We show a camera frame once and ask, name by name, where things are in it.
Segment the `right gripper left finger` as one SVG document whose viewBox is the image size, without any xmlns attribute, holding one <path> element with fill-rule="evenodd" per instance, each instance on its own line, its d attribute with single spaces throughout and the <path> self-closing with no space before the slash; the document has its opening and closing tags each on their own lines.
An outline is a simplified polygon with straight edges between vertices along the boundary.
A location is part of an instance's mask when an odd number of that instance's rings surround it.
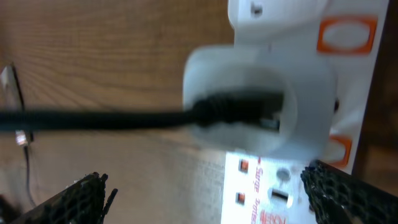
<svg viewBox="0 0 398 224">
<path fill-rule="evenodd" d="M 88 174 L 12 224 L 103 224 L 118 192 L 106 196 L 107 179 L 107 174 Z"/>
</svg>

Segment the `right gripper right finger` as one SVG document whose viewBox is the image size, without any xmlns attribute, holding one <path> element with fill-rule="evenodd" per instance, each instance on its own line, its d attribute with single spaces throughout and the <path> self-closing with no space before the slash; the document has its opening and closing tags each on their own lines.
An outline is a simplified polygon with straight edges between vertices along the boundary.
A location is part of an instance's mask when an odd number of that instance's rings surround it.
<svg viewBox="0 0 398 224">
<path fill-rule="evenodd" d="M 322 161 L 300 178 L 317 223 L 397 223 L 397 197 Z"/>
</svg>

